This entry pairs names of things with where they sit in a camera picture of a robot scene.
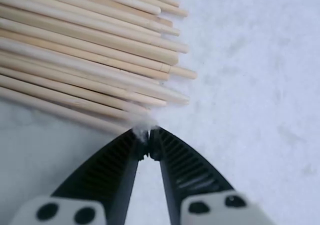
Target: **black hole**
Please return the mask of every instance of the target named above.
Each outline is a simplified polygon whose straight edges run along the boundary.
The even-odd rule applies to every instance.
[[[210,208],[203,201],[193,202],[189,206],[191,214],[206,214],[210,212]]]
[[[233,208],[242,208],[247,206],[246,202],[239,196],[227,196],[225,198],[224,204],[227,207],[233,207]]]
[[[39,208],[36,212],[36,217],[40,221],[52,219],[57,214],[58,209],[59,206],[56,203],[47,203]]]
[[[88,224],[95,219],[96,211],[92,207],[84,207],[76,212],[74,220],[77,224]]]

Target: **ridged plastic surface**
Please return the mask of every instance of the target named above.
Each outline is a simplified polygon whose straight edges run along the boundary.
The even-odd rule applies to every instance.
[[[52,194],[102,203],[108,225],[123,225],[144,144],[131,130],[99,150]]]
[[[186,197],[233,189],[204,157],[163,128],[151,132],[149,147],[150,156],[160,161],[172,225],[180,225]]]

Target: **bundle of wooden sticks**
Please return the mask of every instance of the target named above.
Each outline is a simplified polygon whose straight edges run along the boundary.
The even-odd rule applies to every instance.
[[[0,97],[118,134],[86,112],[135,121],[187,104],[159,83],[197,77],[176,65],[188,46],[161,37],[180,33],[161,11],[188,15],[175,0],[0,0]]]

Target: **white snowy surface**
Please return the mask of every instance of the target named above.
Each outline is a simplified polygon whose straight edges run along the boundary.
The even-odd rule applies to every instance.
[[[208,159],[278,225],[314,225],[320,201],[320,0],[180,0],[180,64],[166,86],[190,105],[159,124]],[[114,136],[0,100],[0,224],[51,193]],[[169,225],[160,166],[139,164],[127,225]]]

